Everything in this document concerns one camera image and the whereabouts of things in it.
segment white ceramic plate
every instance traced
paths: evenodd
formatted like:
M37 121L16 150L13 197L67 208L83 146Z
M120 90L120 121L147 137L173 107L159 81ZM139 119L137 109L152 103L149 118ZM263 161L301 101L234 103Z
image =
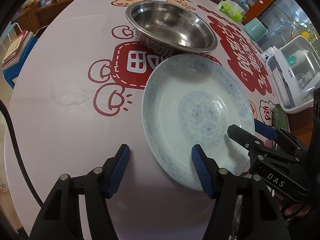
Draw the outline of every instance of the white ceramic plate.
M249 161L227 134L232 124L254 134L249 102L236 80L206 57L182 54L159 64L144 90L142 121L156 160L186 187L202 190L191 160L195 144L236 175Z

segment stack of books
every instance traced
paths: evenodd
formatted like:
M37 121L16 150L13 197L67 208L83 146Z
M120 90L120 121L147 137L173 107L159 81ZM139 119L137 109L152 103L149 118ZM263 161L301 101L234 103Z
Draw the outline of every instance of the stack of books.
M33 32L23 31L12 40L2 61L2 69L9 68L20 62L21 56L33 37Z

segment green plate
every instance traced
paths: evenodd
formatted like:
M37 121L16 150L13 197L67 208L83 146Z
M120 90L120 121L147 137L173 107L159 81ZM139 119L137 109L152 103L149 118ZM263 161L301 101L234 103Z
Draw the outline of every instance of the green plate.
M276 104L276 107L273 110L272 126L289 131L289 122L286 113L279 104Z

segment stainless steel bowl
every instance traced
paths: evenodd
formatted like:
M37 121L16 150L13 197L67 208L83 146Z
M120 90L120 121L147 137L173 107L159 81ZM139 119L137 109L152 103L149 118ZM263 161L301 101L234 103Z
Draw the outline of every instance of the stainless steel bowl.
M140 41L157 54L210 52L217 45L212 28L197 15L180 6L160 1L142 1L126 11Z

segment wooden cabinet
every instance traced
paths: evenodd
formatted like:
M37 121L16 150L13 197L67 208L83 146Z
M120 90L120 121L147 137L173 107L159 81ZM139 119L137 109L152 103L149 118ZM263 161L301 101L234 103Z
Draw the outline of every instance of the wooden cabinet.
M36 33L40 27L36 19L35 12L40 8L40 2L35 3L33 6L25 10L16 22L20 25L22 31L27 30Z
M22 31L36 33L40 28L49 25L74 0L59 0L49 5L40 6L40 1L25 10L16 22Z

